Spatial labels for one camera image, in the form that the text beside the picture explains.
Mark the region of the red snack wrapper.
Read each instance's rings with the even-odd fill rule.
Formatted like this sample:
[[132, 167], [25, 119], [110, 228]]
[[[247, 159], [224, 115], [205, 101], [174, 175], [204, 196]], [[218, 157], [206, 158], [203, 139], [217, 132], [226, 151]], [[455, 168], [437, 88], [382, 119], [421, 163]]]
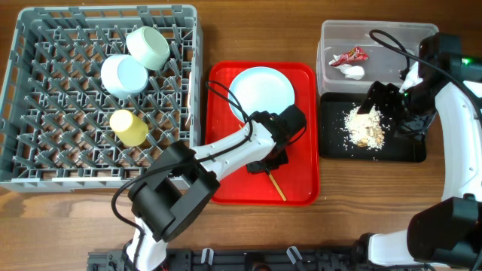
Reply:
[[368, 54], [362, 48], [354, 47], [349, 52], [334, 55], [334, 58], [328, 64], [336, 67], [339, 65], [352, 64], [354, 62], [362, 62], [368, 59]]

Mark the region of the yellow plastic cup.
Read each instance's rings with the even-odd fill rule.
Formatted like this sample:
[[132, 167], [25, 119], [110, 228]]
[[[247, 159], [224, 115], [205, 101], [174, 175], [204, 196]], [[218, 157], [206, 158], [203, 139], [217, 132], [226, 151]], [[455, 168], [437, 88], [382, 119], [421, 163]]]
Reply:
[[141, 145], [149, 132], [148, 125], [131, 111], [116, 110], [109, 118], [109, 126], [128, 147]]

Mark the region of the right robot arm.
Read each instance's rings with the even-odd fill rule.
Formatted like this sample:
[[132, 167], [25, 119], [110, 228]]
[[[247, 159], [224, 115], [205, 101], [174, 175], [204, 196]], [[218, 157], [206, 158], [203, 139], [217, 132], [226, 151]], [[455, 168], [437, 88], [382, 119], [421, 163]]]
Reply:
[[445, 181], [441, 202], [414, 215], [405, 230], [365, 234], [366, 262], [381, 269], [481, 268], [481, 60], [461, 52], [459, 37], [424, 38], [414, 56], [379, 29], [371, 39], [414, 64], [395, 87], [374, 82], [359, 111], [377, 107], [395, 121], [395, 134], [421, 139], [434, 117], [441, 120]]

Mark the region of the green bowl with rice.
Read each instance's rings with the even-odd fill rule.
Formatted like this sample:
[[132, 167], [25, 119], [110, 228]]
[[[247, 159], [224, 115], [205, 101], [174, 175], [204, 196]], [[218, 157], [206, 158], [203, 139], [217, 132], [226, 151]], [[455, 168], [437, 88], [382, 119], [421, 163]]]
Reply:
[[155, 28], [143, 26], [126, 36], [132, 57], [145, 68], [160, 71], [170, 56], [167, 40]]

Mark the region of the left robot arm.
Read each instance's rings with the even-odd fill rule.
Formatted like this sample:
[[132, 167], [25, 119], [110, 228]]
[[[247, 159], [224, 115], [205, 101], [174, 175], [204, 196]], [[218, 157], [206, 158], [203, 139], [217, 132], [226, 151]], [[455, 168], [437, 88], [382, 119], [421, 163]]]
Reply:
[[306, 126], [302, 110], [290, 105], [281, 114], [256, 111], [242, 129], [208, 145], [172, 143], [128, 193], [136, 227], [126, 248], [130, 268], [158, 268], [169, 242], [197, 219], [221, 180], [246, 165], [277, 159]]

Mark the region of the white napkin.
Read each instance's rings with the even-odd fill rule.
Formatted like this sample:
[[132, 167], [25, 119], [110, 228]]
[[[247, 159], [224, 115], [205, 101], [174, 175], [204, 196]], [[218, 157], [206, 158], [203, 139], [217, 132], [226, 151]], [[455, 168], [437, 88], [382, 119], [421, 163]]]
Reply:
[[361, 80], [365, 76], [365, 70], [360, 65], [342, 64], [336, 66], [336, 69], [339, 69], [345, 78], [353, 80]]

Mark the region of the light blue round plate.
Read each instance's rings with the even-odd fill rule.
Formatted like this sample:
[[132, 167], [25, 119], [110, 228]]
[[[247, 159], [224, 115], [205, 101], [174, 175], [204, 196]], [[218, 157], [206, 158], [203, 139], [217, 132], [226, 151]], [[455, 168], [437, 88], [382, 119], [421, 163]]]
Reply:
[[231, 82], [228, 99], [241, 108], [247, 116], [255, 111], [281, 114], [295, 102], [294, 88], [281, 72], [258, 66], [239, 73]]

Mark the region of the white plastic fork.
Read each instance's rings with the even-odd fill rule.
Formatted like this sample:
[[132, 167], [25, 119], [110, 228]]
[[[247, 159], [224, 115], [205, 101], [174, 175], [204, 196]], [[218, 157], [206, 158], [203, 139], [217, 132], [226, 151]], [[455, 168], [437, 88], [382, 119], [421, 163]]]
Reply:
[[190, 126], [191, 123], [191, 90], [192, 90], [192, 72], [188, 74], [188, 95], [187, 95], [187, 109], [188, 109], [188, 116], [185, 121], [186, 126]]

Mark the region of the wooden chopstick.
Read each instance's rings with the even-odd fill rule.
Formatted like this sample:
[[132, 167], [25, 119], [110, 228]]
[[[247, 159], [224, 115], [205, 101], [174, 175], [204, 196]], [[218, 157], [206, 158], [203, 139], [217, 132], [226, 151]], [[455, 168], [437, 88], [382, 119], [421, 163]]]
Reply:
[[[260, 123], [254, 123], [253, 126], [246, 124], [242, 128], [241, 133], [246, 136], [247, 142], [242, 146], [236, 161], [233, 160], [233, 170], [244, 167], [248, 163], [262, 160], [270, 153], [280, 150], [277, 148], [276, 142], [272, 139], [269, 131]], [[279, 195], [286, 201], [284, 193], [272, 174], [270, 172], [266, 174], [268, 174]]]

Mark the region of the light blue bowl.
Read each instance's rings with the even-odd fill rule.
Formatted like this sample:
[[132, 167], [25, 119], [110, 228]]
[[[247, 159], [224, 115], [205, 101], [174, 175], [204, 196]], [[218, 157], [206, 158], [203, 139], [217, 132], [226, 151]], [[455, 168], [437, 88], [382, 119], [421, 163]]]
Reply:
[[148, 72], [132, 56], [115, 54], [109, 56], [101, 67], [104, 88], [118, 99], [141, 93], [148, 84]]

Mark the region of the rice food waste pile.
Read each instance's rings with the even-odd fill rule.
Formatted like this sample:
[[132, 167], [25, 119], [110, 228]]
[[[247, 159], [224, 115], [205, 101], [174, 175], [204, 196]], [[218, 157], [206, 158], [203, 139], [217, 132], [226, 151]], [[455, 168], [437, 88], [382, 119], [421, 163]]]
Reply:
[[367, 114], [359, 114], [355, 106], [343, 117], [342, 130], [347, 132], [346, 140], [358, 148], [380, 151], [386, 144], [390, 126], [385, 116], [373, 106]]

